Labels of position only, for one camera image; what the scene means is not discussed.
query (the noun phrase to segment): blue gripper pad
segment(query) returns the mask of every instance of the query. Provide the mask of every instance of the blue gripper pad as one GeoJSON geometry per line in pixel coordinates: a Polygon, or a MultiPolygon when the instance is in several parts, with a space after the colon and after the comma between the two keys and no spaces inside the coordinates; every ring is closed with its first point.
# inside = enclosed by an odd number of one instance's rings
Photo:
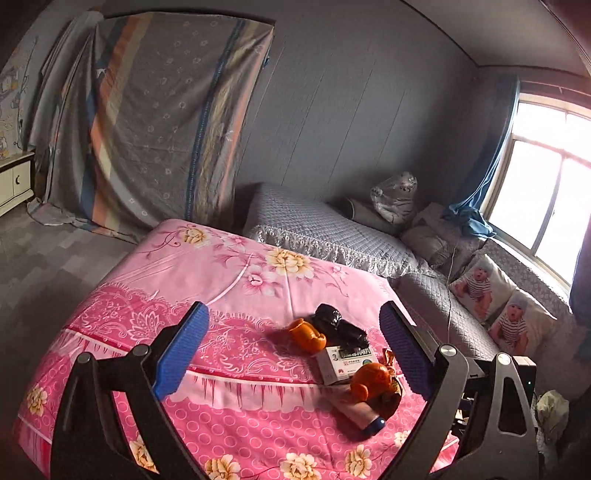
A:
{"type": "Polygon", "coordinates": [[[402,315],[393,302],[385,303],[379,311],[379,327],[412,391],[429,401],[434,391],[431,384],[433,364],[402,315]]]}
{"type": "Polygon", "coordinates": [[[209,328],[209,309],[195,302],[181,320],[177,334],[168,344],[156,365],[152,390],[160,401],[177,391],[191,359],[209,328]]]}

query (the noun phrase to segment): plastic bag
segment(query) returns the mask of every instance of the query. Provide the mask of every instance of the plastic bag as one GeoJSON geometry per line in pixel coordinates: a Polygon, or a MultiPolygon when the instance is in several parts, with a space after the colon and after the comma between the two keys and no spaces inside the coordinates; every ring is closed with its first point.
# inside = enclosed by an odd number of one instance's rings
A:
{"type": "Polygon", "coordinates": [[[550,390],[540,397],[535,410],[546,442],[556,444],[569,422],[569,401],[556,390],[550,390]]]}

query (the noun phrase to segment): white box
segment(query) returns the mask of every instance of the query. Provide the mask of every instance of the white box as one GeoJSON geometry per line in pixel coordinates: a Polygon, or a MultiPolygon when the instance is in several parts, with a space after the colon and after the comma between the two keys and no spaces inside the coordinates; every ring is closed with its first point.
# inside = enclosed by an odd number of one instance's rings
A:
{"type": "Polygon", "coordinates": [[[361,365],[378,360],[371,348],[356,353],[347,353],[339,346],[328,346],[316,354],[316,361],[320,367],[324,384],[334,385],[349,382],[361,365]]]}

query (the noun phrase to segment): gray quilted bedspread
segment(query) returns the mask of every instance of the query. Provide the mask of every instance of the gray quilted bedspread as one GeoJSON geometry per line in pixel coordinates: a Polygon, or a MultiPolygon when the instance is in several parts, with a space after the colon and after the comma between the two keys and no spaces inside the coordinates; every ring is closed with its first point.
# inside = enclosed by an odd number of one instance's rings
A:
{"type": "Polygon", "coordinates": [[[399,239],[346,219],[325,203],[299,199],[268,183],[256,189],[244,234],[382,277],[399,277],[417,268],[417,259],[399,239]]]}
{"type": "Polygon", "coordinates": [[[443,275],[414,272],[392,283],[410,316],[427,326],[441,343],[451,343],[464,355],[484,360],[499,353],[485,328],[447,289],[443,275]]]}

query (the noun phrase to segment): cabinet drawer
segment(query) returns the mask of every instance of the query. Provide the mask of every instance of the cabinet drawer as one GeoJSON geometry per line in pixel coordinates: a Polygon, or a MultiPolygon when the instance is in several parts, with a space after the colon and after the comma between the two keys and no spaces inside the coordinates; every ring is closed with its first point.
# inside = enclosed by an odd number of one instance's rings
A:
{"type": "Polygon", "coordinates": [[[14,196],[20,195],[31,188],[31,162],[21,163],[11,170],[14,196]]]}
{"type": "Polygon", "coordinates": [[[0,205],[9,201],[13,196],[12,171],[6,170],[0,173],[0,205]]]}

